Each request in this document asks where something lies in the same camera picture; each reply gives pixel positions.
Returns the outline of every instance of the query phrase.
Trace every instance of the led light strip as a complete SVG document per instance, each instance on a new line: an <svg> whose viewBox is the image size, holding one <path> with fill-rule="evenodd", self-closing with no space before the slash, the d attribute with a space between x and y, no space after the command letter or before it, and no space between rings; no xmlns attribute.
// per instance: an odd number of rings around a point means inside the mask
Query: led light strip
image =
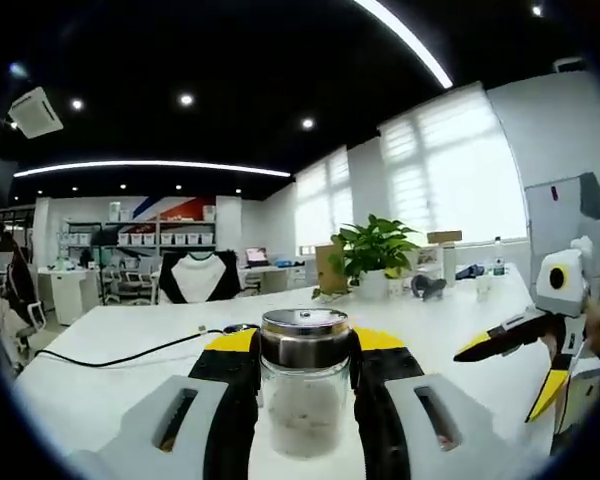
<svg viewBox="0 0 600 480"><path fill-rule="evenodd" d="M75 170L78 168L98 168L98 167L187 167L187 168L210 168L213 170L229 170L232 172L258 173L260 175L272 175L274 177L290 177L287 172L278 172L276 170L267 170L264 168L241 167L239 165L223 165L221 163L202 163L202 162L180 162L176 160L103 160L95 162L65 163L63 165L52 165L49 167L32 168L18 172L14 177L28 177L40 173L58 172L61 170Z"/></svg>
<svg viewBox="0 0 600 480"><path fill-rule="evenodd" d="M398 35L407 46L413 50L420 61L425 64L429 71L436 77L438 83L443 88L453 87L453 82L442 69L438 61L431 55L431 52L427 50L422 42L416 37L411 30L409 30L404 23L402 23L398 17L391 13L387 8L376 0L353 0L371 15L376 17L382 23L384 23L389 29Z"/></svg>

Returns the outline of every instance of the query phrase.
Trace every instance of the metal jar lid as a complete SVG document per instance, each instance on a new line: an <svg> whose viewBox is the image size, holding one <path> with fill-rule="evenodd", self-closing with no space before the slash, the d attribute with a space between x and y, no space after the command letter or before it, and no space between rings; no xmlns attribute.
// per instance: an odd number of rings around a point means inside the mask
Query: metal jar lid
<svg viewBox="0 0 600 480"><path fill-rule="evenodd" d="M327 368L349 356L347 314L327 308L273 310L262 316L260 349L285 368Z"/></svg>

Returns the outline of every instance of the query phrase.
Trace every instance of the green plant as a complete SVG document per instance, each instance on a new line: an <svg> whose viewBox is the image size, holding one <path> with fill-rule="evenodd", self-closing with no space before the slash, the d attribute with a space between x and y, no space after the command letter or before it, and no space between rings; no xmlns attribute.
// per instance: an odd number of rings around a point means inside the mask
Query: green plant
<svg viewBox="0 0 600 480"><path fill-rule="evenodd" d="M400 220L371 214L368 226L347 226L351 228L341 228L340 233L331 237L331 241L342 245L344 262L338 255L332 255L329 261L334 271L344 273L352 284L358 283L362 272L384 270L388 276L397 278L402 269L411 268L405 253L419 247L407 240L407 234L415 230Z"/></svg>

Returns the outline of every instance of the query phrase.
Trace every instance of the power cord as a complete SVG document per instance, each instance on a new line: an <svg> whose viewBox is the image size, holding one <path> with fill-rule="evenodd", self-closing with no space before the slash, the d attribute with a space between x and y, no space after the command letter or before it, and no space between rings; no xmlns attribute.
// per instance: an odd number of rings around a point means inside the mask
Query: power cord
<svg viewBox="0 0 600 480"><path fill-rule="evenodd" d="M174 340L173 342L165 343L163 345L158 345L157 347L150 348L149 350L145 350L144 352L136 353L135 355L131 355L130 357L120 358L118 360L110 360L108 362L103 363L89 363L89 362L81 362L80 360L74 360L73 358L65 357L64 355L60 355L59 353L52 352L51 350L38 350L35 353L35 357L40 355L41 353L46 353L47 355L51 355L53 357L60 358L69 363L74 363L76 365L80 365L82 367L92 367L92 368L102 368L102 367L110 367L111 365L117 365L119 363L129 362L131 360L135 360L136 358L144 357L145 355L149 355L150 353L157 352L158 350L162 350L163 348L172 347L173 345L178 345L179 343L184 343L189 340L193 340L195 338L201 337L208 333L220 333L222 335L225 334L222 330L205 330L204 332L196 333L195 335L189 335L188 337L180 338L178 340Z"/></svg>

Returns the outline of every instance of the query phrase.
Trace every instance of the potted plant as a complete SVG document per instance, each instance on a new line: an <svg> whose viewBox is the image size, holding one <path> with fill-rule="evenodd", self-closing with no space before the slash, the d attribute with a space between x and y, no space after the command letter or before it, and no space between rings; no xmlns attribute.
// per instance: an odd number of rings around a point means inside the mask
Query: potted plant
<svg viewBox="0 0 600 480"><path fill-rule="evenodd" d="M369 225L348 225L331 240L343 247L344 262L333 258L334 269L343 271L351 285L359 285L360 295L380 299L387 295L387 277L401 278L411 268L407 253L418 246L407 240L415 230L400 220L387 220L369 215Z"/></svg>

